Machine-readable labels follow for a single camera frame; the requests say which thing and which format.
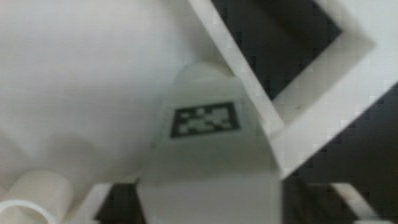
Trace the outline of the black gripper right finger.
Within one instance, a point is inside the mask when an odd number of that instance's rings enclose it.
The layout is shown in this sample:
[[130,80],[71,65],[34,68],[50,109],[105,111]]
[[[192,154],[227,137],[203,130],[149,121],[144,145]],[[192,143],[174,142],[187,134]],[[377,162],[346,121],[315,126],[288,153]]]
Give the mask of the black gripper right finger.
[[283,224],[391,224],[348,182],[283,182]]

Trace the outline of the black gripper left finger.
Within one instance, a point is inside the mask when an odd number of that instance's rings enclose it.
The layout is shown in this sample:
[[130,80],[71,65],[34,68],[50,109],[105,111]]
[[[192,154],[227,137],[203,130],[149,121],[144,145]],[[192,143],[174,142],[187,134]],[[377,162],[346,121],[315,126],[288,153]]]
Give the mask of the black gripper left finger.
[[137,184],[98,184],[64,224],[146,224]]

